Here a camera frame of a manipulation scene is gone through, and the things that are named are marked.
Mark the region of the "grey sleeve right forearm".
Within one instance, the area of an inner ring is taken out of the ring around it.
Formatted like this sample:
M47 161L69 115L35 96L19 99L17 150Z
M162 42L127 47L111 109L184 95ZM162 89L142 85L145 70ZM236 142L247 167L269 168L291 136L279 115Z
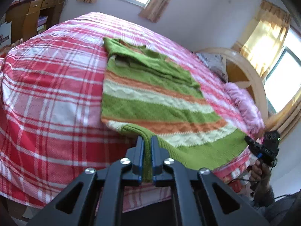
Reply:
M245 199L269 225L300 225L300 192L275 200L271 186L258 186L253 200Z

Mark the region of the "person's right hand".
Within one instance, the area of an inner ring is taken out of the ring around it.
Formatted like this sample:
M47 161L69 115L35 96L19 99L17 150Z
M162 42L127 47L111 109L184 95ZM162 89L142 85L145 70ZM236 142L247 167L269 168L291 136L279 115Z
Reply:
M249 177L252 182L258 183L254 192L255 200L258 201L262 199L268 192L270 192L270 178L270 167L267 166L262 160L258 159L252 166L251 175Z

